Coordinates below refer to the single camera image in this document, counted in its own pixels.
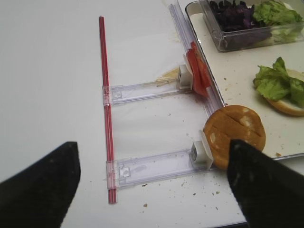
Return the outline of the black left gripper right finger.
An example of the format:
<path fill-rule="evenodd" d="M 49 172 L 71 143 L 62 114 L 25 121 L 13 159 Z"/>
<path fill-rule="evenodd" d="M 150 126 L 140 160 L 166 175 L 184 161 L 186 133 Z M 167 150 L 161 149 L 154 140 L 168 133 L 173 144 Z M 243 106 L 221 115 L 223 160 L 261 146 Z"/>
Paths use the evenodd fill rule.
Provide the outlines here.
<path fill-rule="evenodd" d="M 304 177 L 240 139 L 231 140 L 227 178 L 250 228 L 302 228 Z"/>

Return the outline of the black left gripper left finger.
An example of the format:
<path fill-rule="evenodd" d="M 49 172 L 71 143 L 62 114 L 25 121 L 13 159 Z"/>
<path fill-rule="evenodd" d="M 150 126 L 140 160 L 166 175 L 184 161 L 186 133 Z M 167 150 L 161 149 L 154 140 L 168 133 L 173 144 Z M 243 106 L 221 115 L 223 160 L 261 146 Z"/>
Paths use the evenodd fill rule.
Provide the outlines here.
<path fill-rule="evenodd" d="M 2 228 L 59 228 L 81 176 L 76 142 L 66 142 L 0 184 Z"/>

